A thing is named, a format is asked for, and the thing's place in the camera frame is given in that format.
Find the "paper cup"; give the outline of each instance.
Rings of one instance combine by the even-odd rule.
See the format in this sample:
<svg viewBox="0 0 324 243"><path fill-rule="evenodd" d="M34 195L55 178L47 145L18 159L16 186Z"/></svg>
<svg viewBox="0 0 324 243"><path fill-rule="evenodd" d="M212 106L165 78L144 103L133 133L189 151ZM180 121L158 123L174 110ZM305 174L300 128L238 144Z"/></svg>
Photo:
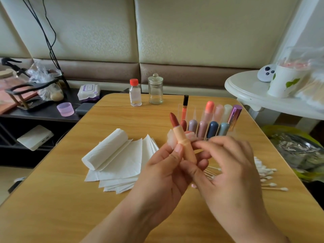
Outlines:
<svg viewBox="0 0 324 243"><path fill-rule="evenodd" d="M308 68L298 70L277 65L268 94L278 98L288 97L308 72Z"/></svg>

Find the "hand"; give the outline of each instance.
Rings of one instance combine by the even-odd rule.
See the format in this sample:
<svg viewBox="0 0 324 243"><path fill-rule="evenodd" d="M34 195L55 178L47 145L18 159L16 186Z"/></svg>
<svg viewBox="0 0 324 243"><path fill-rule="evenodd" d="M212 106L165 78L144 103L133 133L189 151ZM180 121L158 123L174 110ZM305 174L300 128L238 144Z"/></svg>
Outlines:
<svg viewBox="0 0 324 243"><path fill-rule="evenodd" d="M142 217L147 218L150 229L163 222L176 208L181 196L191 183L191 178L178 167L183 156L183 146L175 149L166 143L148 161L126 200L135 204ZM208 166L210 154L196 154L197 169Z"/></svg>
<svg viewBox="0 0 324 243"><path fill-rule="evenodd" d="M287 242L265 210L249 143L217 136L193 146L207 151L219 163L222 174L210 181L193 163L183 160L180 167L192 177L212 214L234 241Z"/></svg>

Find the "wooden table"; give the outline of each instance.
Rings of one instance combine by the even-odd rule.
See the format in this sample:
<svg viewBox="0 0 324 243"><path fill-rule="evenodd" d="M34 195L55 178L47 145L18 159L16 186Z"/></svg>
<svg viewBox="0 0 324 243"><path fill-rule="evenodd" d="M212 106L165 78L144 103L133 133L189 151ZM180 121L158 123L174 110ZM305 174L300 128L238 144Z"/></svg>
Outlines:
<svg viewBox="0 0 324 243"><path fill-rule="evenodd" d="M130 106L128 94L100 100L35 168L0 207L0 242L79 242L127 195L103 192L99 182L84 182L88 172L81 158L116 128L135 140L149 134L161 146L171 128L169 113L183 96L164 96L162 105ZM189 97L204 109L208 100L238 104L231 98ZM324 212L243 109L238 138L248 140L255 156L277 168L273 182L289 192L263 191L266 208L292 242L323 242ZM172 215L153 230L147 242L232 242L217 223L197 189L188 188Z"/></svg>

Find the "paper towel roll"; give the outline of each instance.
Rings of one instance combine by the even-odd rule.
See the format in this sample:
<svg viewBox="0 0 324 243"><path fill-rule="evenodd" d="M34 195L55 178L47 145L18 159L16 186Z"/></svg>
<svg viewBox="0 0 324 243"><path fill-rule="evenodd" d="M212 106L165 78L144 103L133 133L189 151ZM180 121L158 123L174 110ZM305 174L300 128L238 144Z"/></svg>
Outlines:
<svg viewBox="0 0 324 243"><path fill-rule="evenodd" d="M82 158L82 162L90 169L96 170L118 148L127 142L128 136L125 131L116 129L107 138L100 142L94 149Z"/></svg>

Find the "glass jar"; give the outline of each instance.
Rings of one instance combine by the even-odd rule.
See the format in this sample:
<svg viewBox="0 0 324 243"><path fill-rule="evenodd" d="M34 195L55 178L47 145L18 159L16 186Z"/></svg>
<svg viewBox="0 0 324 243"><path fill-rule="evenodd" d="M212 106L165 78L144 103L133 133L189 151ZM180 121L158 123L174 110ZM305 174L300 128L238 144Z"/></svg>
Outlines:
<svg viewBox="0 0 324 243"><path fill-rule="evenodd" d="M163 77L159 77L157 73L148 77L148 93L149 102L154 105L162 104L163 102Z"/></svg>

